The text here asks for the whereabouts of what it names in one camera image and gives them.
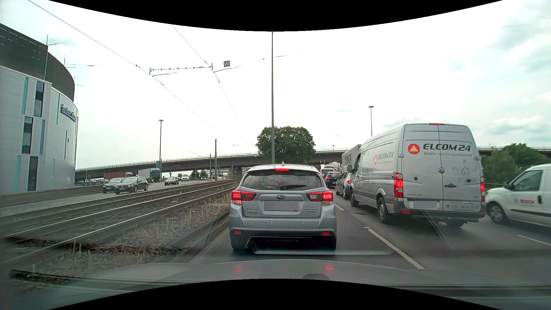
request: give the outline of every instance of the asphalt road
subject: asphalt road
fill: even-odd
[[[170,187],[186,186],[186,185],[193,185],[193,184],[199,184],[199,183],[205,183],[205,182],[210,182],[210,181],[188,181],[188,182],[180,182],[179,185],[168,185],[168,186]],[[162,189],[162,188],[166,188],[164,182],[149,183],[148,191]],[[32,210],[39,210],[39,209],[46,209],[46,208],[57,207],[62,205],[74,204],[76,202],[102,199],[110,196],[115,196],[115,193],[113,192],[113,193],[107,193],[107,194],[104,194],[104,193],[88,194],[88,195],[82,195],[82,196],[76,196],[76,197],[35,202],[32,204],[4,207],[2,208],[2,214],[3,215],[17,214],[17,213],[28,212]]]
[[[352,207],[335,195],[336,255],[268,255],[233,251],[227,226],[189,263],[309,258],[350,261],[400,269],[447,269],[480,272],[531,284],[551,285],[551,229],[524,223],[479,223],[450,228],[443,223],[407,220],[382,224],[376,210]]]

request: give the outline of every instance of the tail light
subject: tail light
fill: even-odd
[[[234,190],[231,192],[231,203],[241,205],[243,201],[251,201],[255,198],[256,193],[249,191]]]
[[[404,197],[404,181],[401,173],[394,173],[394,197]]]
[[[480,197],[481,202],[486,201],[486,185],[484,185],[484,177],[480,177]]]
[[[333,204],[333,192],[332,191],[318,191],[315,193],[306,194],[310,201],[321,201],[322,206],[328,206]]]

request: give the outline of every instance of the overpass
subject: overpass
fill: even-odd
[[[480,155],[490,155],[493,150],[501,150],[503,147],[478,147]],[[551,158],[551,147],[532,147],[538,152],[545,154]],[[340,162],[341,155],[349,149],[318,149],[312,156],[312,165],[320,163]],[[79,168],[75,170],[75,181],[84,180],[86,175],[91,178],[102,178],[105,173],[112,172],[133,172],[138,173],[138,170],[155,168],[157,161],[137,162],[127,164],[105,165],[99,167]],[[243,153],[218,156],[218,167],[228,169],[232,166],[237,169],[236,175],[241,175],[241,168],[252,167],[260,164],[269,163],[264,159],[264,156],[258,153]],[[210,164],[214,168],[214,157],[210,159]],[[187,157],[166,159],[163,161],[163,172],[194,170],[194,169],[209,169],[209,157]]]

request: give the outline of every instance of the silver hatchback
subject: silver hatchback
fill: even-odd
[[[231,193],[230,241],[234,249],[251,242],[312,240],[335,250],[337,219],[333,192],[309,165],[258,165]]]

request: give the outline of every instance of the curved building facade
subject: curved building facade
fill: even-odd
[[[47,50],[0,24],[0,195],[74,186],[74,80]]]

